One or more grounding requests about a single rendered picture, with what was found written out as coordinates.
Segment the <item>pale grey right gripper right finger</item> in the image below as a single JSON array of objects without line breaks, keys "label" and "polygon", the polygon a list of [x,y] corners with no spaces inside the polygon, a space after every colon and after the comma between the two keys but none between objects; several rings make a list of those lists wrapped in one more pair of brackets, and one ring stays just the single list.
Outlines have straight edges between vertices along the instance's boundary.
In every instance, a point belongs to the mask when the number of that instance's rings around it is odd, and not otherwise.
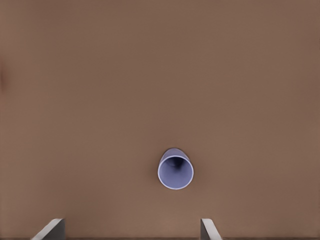
[{"label": "pale grey right gripper right finger", "polygon": [[222,240],[212,219],[202,218],[200,220],[200,240]]}]

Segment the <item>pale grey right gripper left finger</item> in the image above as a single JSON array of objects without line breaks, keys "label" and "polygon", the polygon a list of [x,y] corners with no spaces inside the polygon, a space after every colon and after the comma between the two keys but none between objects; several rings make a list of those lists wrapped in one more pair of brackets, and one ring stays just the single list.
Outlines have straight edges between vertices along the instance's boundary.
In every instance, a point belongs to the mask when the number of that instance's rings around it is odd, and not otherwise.
[{"label": "pale grey right gripper left finger", "polygon": [[30,240],[66,240],[66,224],[63,218],[51,220]]}]

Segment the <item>blue cup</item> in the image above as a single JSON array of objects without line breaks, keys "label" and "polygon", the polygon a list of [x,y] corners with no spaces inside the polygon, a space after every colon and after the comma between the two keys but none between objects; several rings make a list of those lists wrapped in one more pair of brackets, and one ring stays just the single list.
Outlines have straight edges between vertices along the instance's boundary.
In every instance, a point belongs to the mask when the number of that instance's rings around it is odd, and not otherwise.
[{"label": "blue cup", "polygon": [[181,149],[172,147],[162,155],[157,175],[166,188],[181,190],[192,182],[194,167],[189,157]]}]

